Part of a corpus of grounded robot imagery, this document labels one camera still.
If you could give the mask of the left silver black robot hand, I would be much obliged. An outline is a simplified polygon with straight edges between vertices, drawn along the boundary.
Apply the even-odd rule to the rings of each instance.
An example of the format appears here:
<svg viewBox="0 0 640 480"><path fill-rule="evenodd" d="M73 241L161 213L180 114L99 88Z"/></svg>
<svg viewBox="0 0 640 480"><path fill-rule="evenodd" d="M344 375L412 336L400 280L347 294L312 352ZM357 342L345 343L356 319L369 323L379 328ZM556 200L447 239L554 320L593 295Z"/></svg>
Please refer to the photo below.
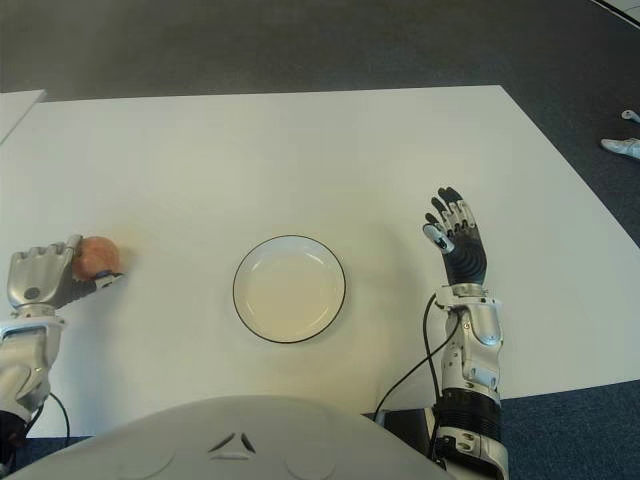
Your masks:
<svg viewBox="0 0 640 480"><path fill-rule="evenodd" d="M49 316L122 276L120 251L112 240L73 235L65 242L14 253L7 296L17 317Z"/></svg>

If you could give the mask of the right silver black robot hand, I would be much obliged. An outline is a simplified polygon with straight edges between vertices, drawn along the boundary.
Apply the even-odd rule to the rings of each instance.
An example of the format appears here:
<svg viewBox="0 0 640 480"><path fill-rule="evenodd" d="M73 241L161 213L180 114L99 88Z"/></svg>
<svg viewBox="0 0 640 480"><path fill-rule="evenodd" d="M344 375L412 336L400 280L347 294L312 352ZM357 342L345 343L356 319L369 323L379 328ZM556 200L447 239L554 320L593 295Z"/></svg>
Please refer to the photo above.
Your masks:
<svg viewBox="0 0 640 480"><path fill-rule="evenodd" d="M439 214L425 214L423 233L441 254L449 285L483 285L487 257L469 204L452 187L439 188L431 204Z"/></svg>

